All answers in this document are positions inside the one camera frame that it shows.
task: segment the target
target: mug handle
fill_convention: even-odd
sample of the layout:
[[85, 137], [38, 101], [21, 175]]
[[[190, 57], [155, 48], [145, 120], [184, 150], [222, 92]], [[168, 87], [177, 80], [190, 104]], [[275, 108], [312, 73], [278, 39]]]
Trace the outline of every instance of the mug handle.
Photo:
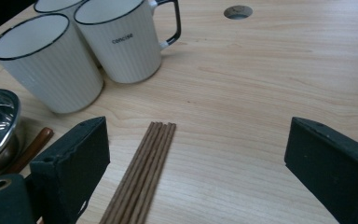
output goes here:
[[159, 43], [161, 49], [166, 49], [169, 45], [173, 44], [177, 39], [179, 39], [182, 33], [182, 25], [180, 22], [180, 13], [179, 13], [179, 3], [178, 0], [154, 0], [149, 2], [149, 5], [152, 7], [152, 14], [154, 14], [154, 10], [156, 7], [161, 6], [166, 3], [172, 2], [175, 7], [175, 16], [176, 16], [176, 33], [165, 42]]

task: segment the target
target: wood grain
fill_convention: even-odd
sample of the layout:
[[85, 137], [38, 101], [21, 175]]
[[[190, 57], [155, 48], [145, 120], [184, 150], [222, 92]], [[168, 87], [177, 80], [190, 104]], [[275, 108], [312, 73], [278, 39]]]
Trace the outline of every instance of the wood grain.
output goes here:
[[[178, 129], [146, 223], [337, 223], [283, 155], [293, 116], [358, 141], [358, 1], [179, 4], [182, 36], [161, 52], [156, 74], [120, 85], [101, 69], [103, 91], [82, 111], [49, 112], [0, 66], [0, 88], [19, 95], [33, 131], [54, 130], [52, 141], [85, 119], [107, 118], [111, 164], [78, 223], [101, 220], [153, 120]], [[239, 4], [254, 14], [224, 17]], [[0, 34], [33, 15], [28, 8]], [[173, 34], [172, 6], [154, 19], [158, 39]]]

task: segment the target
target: text on mug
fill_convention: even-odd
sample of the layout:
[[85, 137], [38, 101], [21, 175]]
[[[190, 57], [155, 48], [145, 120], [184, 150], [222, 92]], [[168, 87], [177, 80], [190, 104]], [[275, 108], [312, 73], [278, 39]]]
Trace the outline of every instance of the text on mug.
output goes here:
[[117, 39], [112, 40], [112, 43], [113, 44], [118, 44], [120, 42], [126, 41], [126, 40], [131, 39], [131, 38], [133, 38], [133, 34], [124, 35], [121, 38], [117, 38]]

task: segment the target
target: black rim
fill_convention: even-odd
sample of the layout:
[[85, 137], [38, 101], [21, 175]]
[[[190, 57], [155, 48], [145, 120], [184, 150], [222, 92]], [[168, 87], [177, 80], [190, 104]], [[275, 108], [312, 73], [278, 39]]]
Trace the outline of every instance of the black rim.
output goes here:
[[74, 17], [75, 17], [75, 21], [78, 22], [78, 23], [80, 23], [80, 24], [82, 24], [82, 25], [97, 25], [97, 24], [104, 24], [104, 23], [107, 23], [107, 22], [110, 22], [110, 21], [116, 21], [116, 20], [118, 20], [118, 19], [120, 19], [120, 18], [123, 18], [123, 17], [129, 15], [129, 14], [132, 13], [133, 11], [135, 11], [138, 7], [141, 6], [141, 4], [144, 3], [145, 0], [142, 0], [142, 1], [138, 4], [138, 6], [136, 6], [136, 7], [133, 8], [133, 9], [131, 9], [131, 10], [128, 11], [127, 13], [124, 13], [123, 15], [121, 15], [121, 16], [119, 16], [119, 17], [115, 17], [115, 18], [110, 19], [110, 20], [107, 20], [107, 21], [98, 21], [98, 22], [83, 22], [83, 21], [78, 21], [78, 20], [76, 19], [76, 14], [77, 14], [78, 10], [79, 10], [81, 7], [83, 7], [84, 5], [86, 5], [89, 1], [90, 1], [90, 0], [87, 0], [86, 2], [82, 3], [82, 4], [80, 5], [80, 7], [78, 7], [78, 8], [76, 9], [76, 11], [75, 11], [75, 16], [74, 16]]
[[[73, 5], [71, 5], [71, 6], [69, 6], [69, 7], [75, 6], [75, 5], [77, 5], [77, 4], [81, 3], [81, 2], [83, 2], [83, 0], [78, 1], [77, 3], [74, 3]], [[35, 12], [39, 12], [39, 13], [59, 12], [59, 11], [61, 11], [61, 10], [64, 10], [64, 9], [69, 8], [69, 7], [63, 7], [63, 8], [55, 9], [55, 10], [51, 10], [51, 11], [41, 11], [41, 10], [38, 10], [38, 9], [36, 8], [37, 3], [39, 3], [39, 0], [34, 3], [34, 11], [35, 11]]]
[[30, 53], [27, 53], [27, 54], [24, 54], [24, 55], [20, 55], [20, 56], [16, 56], [16, 57], [9, 57], [9, 58], [2, 58], [2, 57], [0, 57], [0, 61], [11, 61], [11, 60], [16, 60], [16, 59], [19, 59], [19, 58], [25, 58], [25, 57], [28, 57], [28, 56], [30, 56], [30, 55], [33, 55], [33, 54], [35, 54], [35, 53], [41, 51], [42, 49], [45, 49], [45, 48], [47, 48], [48, 46], [52, 45], [54, 42], [56, 42], [58, 39], [60, 39], [61, 36], [63, 36], [63, 34], [66, 33], [66, 31], [67, 31], [68, 28], [69, 28], [69, 24], [70, 24], [70, 21], [69, 21], [68, 17], [65, 16], [65, 15], [59, 14], [59, 13], [52, 13], [52, 14], [44, 14], [44, 15], [40, 15], [40, 16], [33, 17], [33, 18], [29, 19], [29, 20], [23, 21], [23, 22], [21, 22], [21, 23], [15, 25], [15, 26], [9, 28], [9, 29], [7, 29], [6, 31], [4, 31], [4, 32], [0, 35], [0, 39], [1, 39], [3, 36], [5, 36], [7, 33], [9, 33], [10, 31], [12, 31], [13, 29], [15, 29], [15, 28], [17, 28], [17, 27], [19, 27], [19, 26], [22, 26], [22, 25], [25, 24], [26, 22], [28, 22], [28, 21], [33, 21], [33, 20], [36, 20], [36, 19], [38, 19], [38, 18], [46, 17], [46, 16], [61, 16], [61, 17], [65, 17], [65, 18], [67, 19], [66, 27], [65, 27], [65, 29], [63, 29], [63, 31], [62, 31], [62, 33], [61, 33], [60, 35], [58, 35], [53, 41], [51, 41], [50, 43], [46, 44], [46, 46], [44, 46], [44, 47], [42, 47], [42, 48], [40, 48], [40, 49], [37, 49], [37, 50], [35, 50], [35, 51], [33, 51], [33, 52], [30, 52]]

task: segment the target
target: wooden stick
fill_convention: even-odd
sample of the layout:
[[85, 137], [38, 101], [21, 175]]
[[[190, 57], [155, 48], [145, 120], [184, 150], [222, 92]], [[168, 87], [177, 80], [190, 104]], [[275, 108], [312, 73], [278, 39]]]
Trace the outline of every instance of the wooden stick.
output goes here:
[[127, 169], [124, 177], [122, 178], [120, 184], [117, 187], [116, 193], [113, 196], [110, 204], [108, 205], [105, 213], [103, 214], [103, 218], [100, 223], [110, 224], [115, 219], [118, 209], [121, 206], [124, 196], [128, 192], [129, 184], [133, 180], [135, 176], [136, 167], [139, 166], [143, 156], [145, 155], [145, 148], [150, 145], [150, 141], [155, 135], [156, 131], [161, 126], [160, 123], [152, 122], [147, 130], [144, 139], [142, 140], [140, 146], [138, 147], [134, 157], [132, 158], [131, 164]]
[[42, 150], [53, 134], [54, 132], [50, 128], [43, 128], [20, 157], [4, 171], [4, 174], [19, 173], [37, 155], [37, 153]]
[[146, 208], [145, 198], [146, 198], [147, 193], [150, 190], [154, 191], [153, 188], [155, 188], [157, 186], [157, 183], [154, 183], [153, 180], [154, 180], [154, 178], [157, 177], [158, 163], [161, 161], [161, 156], [163, 155], [164, 151], [168, 150], [165, 145], [166, 145], [167, 141], [169, 141], [169, 131], [170, 131], [171, 127], [172, 127], [172, 124], [169, 123], [167, 125], [167, 128], [164, 132], [164, 135], [163, 135], [161, 141], [159, 142], [156, 157], [154, 158], [153, 164], [150, 167], [150, 171], [149, 171], [147, 179], [144, 183], [144, 187], [142, 188], [142, 191], [138, 198], [138, 202], [137, 202], [135, 208], [133, 209], [131, 220], [128, 223], [137, 223], [139, 215], [141, 214], [142, 210]]
[[139, 179], [136, 181], [136, 188], [132, 193], [129, 201], [129, 205], [126, 207], [126, 211], [124, 213], [123, 218], [121, 219], [120, 223], [127, 224], [129, 223], [133, 209], [139, 203], [138, 197], [141, 194], [141, 191], [145, 188], [145, 183], [147, 183], [147, 178], [154, 173], [154, 169], [152, 168], [153, 163], [156, 161], [157, 152], [160, 149], [161, 142], [164, 141], [164, 135], [166, 133], [167, 125], [163, 125], [161, 130], [158, 133], [158, 137], [156, 138], [155, 143], [150, 148], [151, 152], [149, 157], [147, 158], [147, 163], [145, 167], [142, 169], [142, 174]]
[[137, 216], [138, 217], [137, 218], [138, 219], [137, 223], [144, 224], [145, 221], [146, 221], [146, 215], [147, 215], [147, 213], [149, 211], [150, 204], [151, 204], [151, 202], [153, 200], [153, 195], [154, 195], [154, 193], [156, 191], [159, 176], [162, 173], [162, 168], [163, 168], [165, 159], [167, 158], [168, 149], [171, 146], [171, 142], [172, 142], [172, 139], [173, 139], [173, 134], [175, 132], [175, 129], [176, 129], [176, 124], [171, 124], [171, 127], [169, 129], [169, 133], [168, 133], [168, 137], [167, 137], [167, 141], [165, 142], [164, 148], [161, 151], [161, 155], [158, 158], [158, 166], [157, 166], [156, 172], [153, 175], [153, 179], [152, 179], [150, 188], [146, 193], [145, 202], [144, 202], [144, 204], [142, 206], [141, 213], [139, 214], [139, 216]]
[[152, 122], [100, 223], [144, 223], [176, 125]]
[[115, 219], [113, 223], [120, 223], [121, 219], [123, 218], [127, 207], [131, 206], [132, 203], [132, 195], [136, 194], [136, 189], [138, 185], [142, 185], [142, 173], [143, 170], [147, 171], [146, 165], [148, 164], [150, 154], [152, 154], [153, 145], [156, 144], [156, 139], [159, 136], [160, 130], [162, 128], [162, 123], [159, 123], [159, 128], [153, 134], [152, 139], [150, 140], [148, 145], [145, 145], [144, 151], [145, 155], [142, 157], [141, 162], [139, 162], [138, 166], [135, 169], [135, 175], [131, 179], [130, 185], [127, 187], [126, 194], [124, 195], [124, 199], [120, 207], [118, 208], [117, 214], [115, 215]]

